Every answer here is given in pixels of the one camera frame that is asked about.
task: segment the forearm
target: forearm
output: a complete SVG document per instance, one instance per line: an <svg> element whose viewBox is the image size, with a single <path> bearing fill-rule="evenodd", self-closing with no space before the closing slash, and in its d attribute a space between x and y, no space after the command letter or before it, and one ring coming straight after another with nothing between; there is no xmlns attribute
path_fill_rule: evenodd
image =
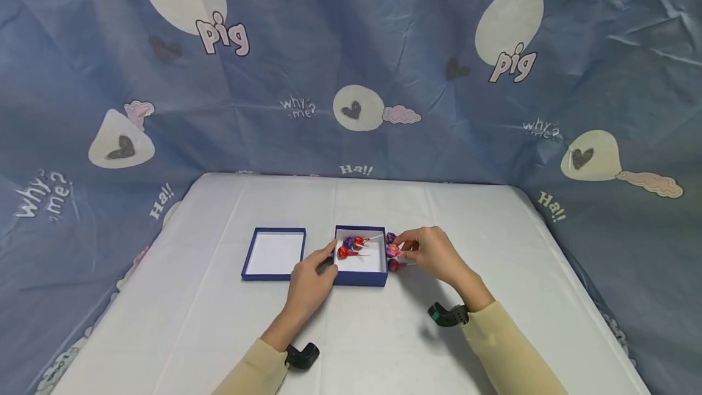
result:
<svg viewBox="0 0 702 395"><path fill-rule="evenodd" d="M499 395L567 394L479 275L466 275L456 290L470 311L463 334Z"/></svg>
<svg viewBox="0 0 702 395"><path fill-rule="evenodd" d="M288 371L285 350L300 331L301 319L283 310L212 395L274 395Z"/></svg>

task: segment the person's left hand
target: person's left hand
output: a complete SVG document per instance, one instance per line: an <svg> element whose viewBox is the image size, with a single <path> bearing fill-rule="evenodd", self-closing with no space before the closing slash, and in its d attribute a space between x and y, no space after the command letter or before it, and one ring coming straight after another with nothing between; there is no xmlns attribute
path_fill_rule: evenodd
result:
<svg viewBox="0 0 702 395"><path fill-rule="evenodd" d="M327 247L310 253L308 257L295 265L288 288L288 301L283 308L298 320L305 322L324 302L332 290L332 284L339 271L335 265L329 266L324 273L318 274L317 267L336 249L336 239Z"/></svg>

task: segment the beige sleeve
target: beige sleeve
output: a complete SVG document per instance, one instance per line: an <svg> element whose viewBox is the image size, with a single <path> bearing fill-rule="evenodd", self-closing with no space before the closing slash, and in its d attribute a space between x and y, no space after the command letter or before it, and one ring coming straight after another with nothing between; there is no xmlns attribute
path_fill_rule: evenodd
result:
<svg viewBox="0 0 702 395"><path fill-rule="evenodd" d="M461 328L499 395L567 395L499 302L471 313Z"/></svg>
<svg viewBox="0 0 702 395"><path fill-rule="evenodd" d="M275 395L288 372L287 356L257 339L212 395Z"/></svg>

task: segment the hand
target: hand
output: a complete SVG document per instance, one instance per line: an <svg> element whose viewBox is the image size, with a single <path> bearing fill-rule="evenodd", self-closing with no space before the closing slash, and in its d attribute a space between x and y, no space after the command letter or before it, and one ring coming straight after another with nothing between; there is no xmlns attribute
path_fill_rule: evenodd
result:
<svg viewBox="0 0 702 395"><path fill-rule="evenodd" d="M416 262L436 279L451 286L472 272L440 227L406 230L397 235L394 243L398 246L403 243L400 259Z"/></svg>
<svg viewBox="0 0 702 395"><path fill-rule="evenodd" d="M495 302L480 276L458 255L440 227L406 230L393 243L402 244L400 259L416 262L436 279L451 285L470 311L480 311Z"/></svg>
<svg viewBox="0 0 702 395"><path fill-rule="evenodd" d="M327 298L332 290L334 278L339 271L331 265L323 274L317 273L317 267L327 259L336 248L336 240L327 247L313 252L292 269L288 301L271 326L261 336L261 340L279 352L284 352L311 315Z"/></svg>
<svg viewBox="0 0 702 395"><path fill-rule="evenodd" d="M283 312L301 317L305 321L310 318L317 308L324 302L332 290L332 284L339 272L335 265L329 266L324 273L318 274L317 267L332 254L336 248L336 239L327 244L327 247L310 253L292 269L290 288L288 288L288 301Z"/></svg>

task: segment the wrinkled fabric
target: wrinkled fabric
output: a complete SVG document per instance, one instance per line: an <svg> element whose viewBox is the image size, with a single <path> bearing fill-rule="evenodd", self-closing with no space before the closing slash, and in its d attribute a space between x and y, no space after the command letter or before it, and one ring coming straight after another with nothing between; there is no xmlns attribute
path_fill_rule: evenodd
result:
<svg viewBox="0 0 702 395"><path fill-rule="evenodd" d="M517 186L651 392L702 386L702 0L0 1L0 393L212 171Z"/></svg>

